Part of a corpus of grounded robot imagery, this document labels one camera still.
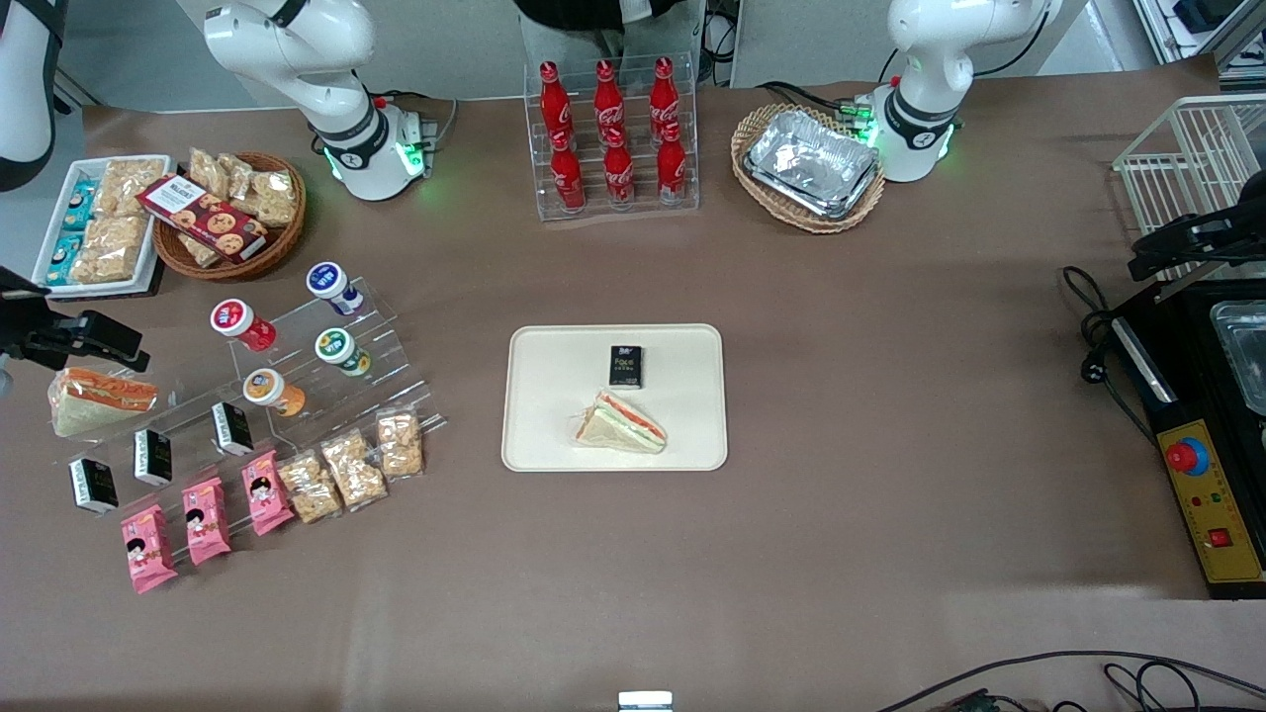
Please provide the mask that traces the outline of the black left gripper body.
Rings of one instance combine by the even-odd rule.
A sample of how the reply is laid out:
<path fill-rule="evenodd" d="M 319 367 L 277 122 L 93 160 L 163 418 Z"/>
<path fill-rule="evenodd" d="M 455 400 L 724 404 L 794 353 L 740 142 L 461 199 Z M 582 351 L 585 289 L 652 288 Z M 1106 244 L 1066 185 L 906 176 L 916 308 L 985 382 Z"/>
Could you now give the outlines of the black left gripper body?
<path fill-rule="evenodd" d="M 1265 258 L 1265 199 L 1243 200 L 1185 226 L 1189 260 L 1255 262 Z"/>

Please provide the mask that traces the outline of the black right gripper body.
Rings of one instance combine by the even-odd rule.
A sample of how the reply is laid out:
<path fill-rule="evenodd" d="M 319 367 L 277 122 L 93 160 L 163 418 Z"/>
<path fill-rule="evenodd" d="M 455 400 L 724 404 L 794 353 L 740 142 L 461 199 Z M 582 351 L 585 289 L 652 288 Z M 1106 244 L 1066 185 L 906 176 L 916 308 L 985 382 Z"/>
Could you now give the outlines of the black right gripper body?
<path fill-rule="evenodd" d="M 38 364 L 52 371 L 62 369 L 60 312 L 51 310 L 46 290 L 1 266 L 1 351 L 10 360 Z"/>

